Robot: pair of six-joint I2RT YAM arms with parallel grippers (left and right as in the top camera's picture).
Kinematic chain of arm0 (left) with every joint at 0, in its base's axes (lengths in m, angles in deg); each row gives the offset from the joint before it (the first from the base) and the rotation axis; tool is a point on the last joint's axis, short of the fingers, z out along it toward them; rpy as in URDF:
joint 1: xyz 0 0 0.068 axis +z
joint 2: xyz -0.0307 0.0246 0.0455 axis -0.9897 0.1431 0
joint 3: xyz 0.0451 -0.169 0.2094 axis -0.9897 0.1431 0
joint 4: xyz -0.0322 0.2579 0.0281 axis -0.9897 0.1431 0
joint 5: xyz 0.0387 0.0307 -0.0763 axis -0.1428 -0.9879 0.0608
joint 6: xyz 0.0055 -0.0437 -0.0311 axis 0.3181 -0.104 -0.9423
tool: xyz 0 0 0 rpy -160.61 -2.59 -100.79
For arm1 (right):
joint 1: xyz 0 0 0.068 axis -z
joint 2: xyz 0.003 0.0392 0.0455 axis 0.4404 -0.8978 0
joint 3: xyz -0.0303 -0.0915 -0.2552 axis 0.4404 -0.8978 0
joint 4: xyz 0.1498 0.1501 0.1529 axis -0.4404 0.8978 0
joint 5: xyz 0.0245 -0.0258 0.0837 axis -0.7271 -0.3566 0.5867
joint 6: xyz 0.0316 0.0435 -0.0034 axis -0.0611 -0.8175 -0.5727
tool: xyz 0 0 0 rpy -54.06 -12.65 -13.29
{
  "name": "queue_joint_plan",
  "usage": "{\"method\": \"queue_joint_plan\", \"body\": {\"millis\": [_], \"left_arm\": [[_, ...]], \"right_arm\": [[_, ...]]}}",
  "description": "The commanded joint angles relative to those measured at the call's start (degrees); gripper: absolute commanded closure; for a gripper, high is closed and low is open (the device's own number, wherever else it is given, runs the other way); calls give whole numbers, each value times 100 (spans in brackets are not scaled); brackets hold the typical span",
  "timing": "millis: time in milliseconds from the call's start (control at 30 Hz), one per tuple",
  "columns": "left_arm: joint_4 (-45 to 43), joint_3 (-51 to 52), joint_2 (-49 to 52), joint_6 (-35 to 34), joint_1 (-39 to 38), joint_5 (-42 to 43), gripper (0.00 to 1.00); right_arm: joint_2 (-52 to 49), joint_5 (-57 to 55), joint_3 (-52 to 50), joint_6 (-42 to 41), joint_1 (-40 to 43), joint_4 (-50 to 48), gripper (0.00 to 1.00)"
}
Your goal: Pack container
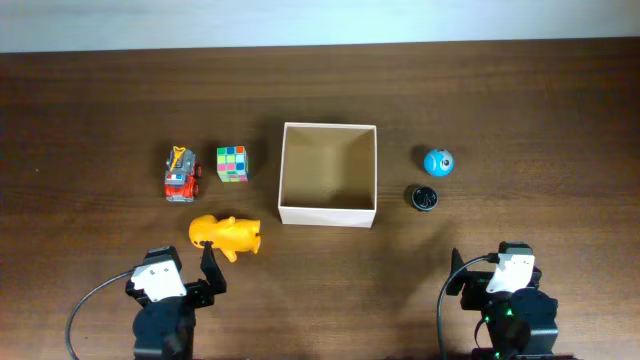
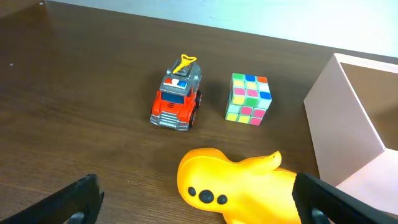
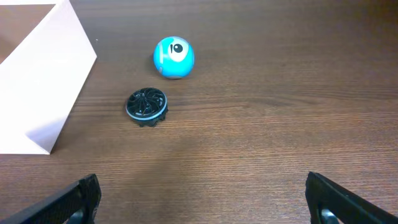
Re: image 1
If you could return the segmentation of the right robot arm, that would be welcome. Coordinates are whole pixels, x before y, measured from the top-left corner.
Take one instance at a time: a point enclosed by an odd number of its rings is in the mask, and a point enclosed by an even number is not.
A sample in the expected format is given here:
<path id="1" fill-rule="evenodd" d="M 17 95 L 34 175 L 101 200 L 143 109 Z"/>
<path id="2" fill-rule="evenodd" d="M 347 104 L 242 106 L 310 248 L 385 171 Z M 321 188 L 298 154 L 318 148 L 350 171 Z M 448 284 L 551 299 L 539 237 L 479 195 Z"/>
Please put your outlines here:
<path id="1" fill-rule="evenodd" d="M 552 359 L 559 334 L 558 300 L 539 289 L 541 277 L 533 249 L 525 243 L 502 242 L 496 252 L 469 261 L 453 249 L 450 274 L 436 305 L 441 357 L 447 357 L 443 300 L 460 296 L 462 309 L 481 313 L 477 325 L 487 327 L 491 341 L 489 348 L 473 349 L 473 359 Z"/>

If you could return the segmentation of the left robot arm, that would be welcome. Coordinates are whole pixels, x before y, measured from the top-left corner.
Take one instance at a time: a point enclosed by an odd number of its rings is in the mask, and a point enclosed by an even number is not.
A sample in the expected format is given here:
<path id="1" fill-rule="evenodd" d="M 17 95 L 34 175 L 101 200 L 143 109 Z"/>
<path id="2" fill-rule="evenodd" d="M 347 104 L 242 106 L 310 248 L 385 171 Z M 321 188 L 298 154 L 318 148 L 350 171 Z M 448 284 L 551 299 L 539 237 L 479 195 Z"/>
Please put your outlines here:
<path id="1" fill-rule="evenodd" d="M 227 284 L 215 260 L 212 244 L 204 244 L 203 279 L 184 283 L 177 249 L 150 250 L 133 270 L 125 293 L 141 305 L 133 322 L 134 358 L 181 360 L 193 357 L 195 311 L 212 306 Z"/>

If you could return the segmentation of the multicoloured puzzle cube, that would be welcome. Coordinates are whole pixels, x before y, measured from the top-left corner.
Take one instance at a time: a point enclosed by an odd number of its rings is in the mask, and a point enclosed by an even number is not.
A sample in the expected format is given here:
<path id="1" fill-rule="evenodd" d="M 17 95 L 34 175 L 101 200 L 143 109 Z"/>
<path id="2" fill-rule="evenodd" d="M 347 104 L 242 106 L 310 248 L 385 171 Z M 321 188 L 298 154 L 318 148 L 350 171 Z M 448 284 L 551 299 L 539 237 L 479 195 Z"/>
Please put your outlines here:
<path id="1" fill-rule="evenodd" d="M 249 162 L 244 146 L 220 147 L 216 151 L 216 170 L 223 183 L 247 182 Z"/>

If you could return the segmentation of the red toy fire truck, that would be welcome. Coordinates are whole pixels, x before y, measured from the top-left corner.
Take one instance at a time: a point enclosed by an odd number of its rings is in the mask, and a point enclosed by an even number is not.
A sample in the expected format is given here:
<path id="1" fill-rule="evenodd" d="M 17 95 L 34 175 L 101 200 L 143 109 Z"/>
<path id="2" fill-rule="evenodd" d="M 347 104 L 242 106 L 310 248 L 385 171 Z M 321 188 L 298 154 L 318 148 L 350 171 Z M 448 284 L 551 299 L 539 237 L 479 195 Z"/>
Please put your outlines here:
<path id="1" fill-rule="evenodd" d="M 166 161 L 164 194 L 169 202 L 193 202 L 200 193 L 198 179 L 202 177 L 202 166 L 196 155 L 186 147 L 174 146 Z"/>

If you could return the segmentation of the blue ball toy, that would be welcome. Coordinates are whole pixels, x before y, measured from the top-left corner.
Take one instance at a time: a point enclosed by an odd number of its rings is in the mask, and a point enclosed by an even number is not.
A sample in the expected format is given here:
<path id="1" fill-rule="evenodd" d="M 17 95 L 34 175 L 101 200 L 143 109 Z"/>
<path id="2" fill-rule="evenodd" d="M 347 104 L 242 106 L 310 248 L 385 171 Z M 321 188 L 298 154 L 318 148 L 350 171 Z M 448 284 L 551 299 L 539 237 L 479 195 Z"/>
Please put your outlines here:
<path id="1" fill-rule="evenodd" d="M 433 149 L 424 158 L 423 166 L 425 171 L 434 177 L 448 176 L 454 169 L 454 158 L 445 149 Z"/>

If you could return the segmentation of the yellow toy dog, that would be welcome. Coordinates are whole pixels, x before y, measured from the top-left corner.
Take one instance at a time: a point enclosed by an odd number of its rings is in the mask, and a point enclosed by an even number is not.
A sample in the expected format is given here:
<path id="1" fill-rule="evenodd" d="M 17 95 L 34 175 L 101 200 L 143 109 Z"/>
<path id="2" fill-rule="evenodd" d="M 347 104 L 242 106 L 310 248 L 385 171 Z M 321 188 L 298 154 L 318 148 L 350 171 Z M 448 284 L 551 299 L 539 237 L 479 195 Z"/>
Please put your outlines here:
<path id="1" fill-rule="evenodd" d="M 218 220 L 213 215 L 203 215 L 190 223 L 189 239 L 198 248 L 210 244 L 234 263 L 238 252 L 258 253 L 261 245 L 260 228 L 259 220 L 237 219 L 233 216 Z"/>

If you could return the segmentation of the black round cap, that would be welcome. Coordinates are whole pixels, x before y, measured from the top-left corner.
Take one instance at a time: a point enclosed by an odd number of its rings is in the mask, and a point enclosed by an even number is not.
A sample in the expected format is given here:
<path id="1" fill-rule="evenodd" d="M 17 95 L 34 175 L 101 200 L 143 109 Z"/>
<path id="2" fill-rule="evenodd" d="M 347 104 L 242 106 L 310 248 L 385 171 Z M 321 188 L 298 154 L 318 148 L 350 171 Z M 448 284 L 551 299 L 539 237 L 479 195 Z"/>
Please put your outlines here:
<path id="1" fill-rule="evenodd" d="M 427 186 L 419 186 L 411 194 L 413 207 L 420 212 L 429 212 L 438 204 L 438 194 Z"/>

